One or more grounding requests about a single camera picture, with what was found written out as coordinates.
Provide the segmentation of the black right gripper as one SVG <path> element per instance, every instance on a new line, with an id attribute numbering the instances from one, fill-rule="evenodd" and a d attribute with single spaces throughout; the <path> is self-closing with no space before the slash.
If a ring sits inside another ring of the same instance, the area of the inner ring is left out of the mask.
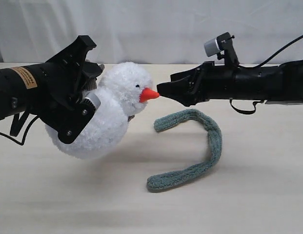
<path id="1" fill-rule="evenodd" d="M 170 82 L 157 84 L 160 96 L 172 99 L 185 107 L 211 99 L 233 99 L 236 92 L 236 69 L 215 65 L 213 61 L 170 75 Z"/>

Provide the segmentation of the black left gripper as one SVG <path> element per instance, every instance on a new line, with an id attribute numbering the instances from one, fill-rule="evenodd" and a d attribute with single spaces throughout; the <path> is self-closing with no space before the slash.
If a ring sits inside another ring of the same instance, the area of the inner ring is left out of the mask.
<path id="1" fill-rule="evenodd" d="M 98 64 L 85 60 L 95 47 L 88 35 L 77 36 L 70 45 L 37 65 L 43 72 L 44 88 L 37 115 L 64 144 L 73 143 L 95 114 L 89 105 L 81 103 L 83 92 L 102 73 Z"/>

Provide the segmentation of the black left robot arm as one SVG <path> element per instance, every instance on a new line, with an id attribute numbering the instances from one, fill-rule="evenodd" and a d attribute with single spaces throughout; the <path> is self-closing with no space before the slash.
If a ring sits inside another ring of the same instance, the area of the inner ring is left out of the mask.
<path id="1" fill-rule="evenodd" d="M 29 131 L 30 115 L 54 129 L 62 143 L 78 137 L 101 105 L 91 90 L 104 66 L 86 60 L 95 47 L 80 35 L 44 63 L 0 69 L 0 121 L 13 117 L 9 140 Z"/>

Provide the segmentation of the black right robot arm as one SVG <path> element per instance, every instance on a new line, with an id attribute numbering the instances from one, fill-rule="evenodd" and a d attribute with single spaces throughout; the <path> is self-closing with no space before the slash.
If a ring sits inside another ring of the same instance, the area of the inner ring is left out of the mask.
<path id="1" fill-rule="evenodd" d="M 211 99 L 303 104 L 303 60 L 257 68 L 206 61 L 171 74 L 170 81 L 157 84 L 157 91 L 187 107 Z"/>

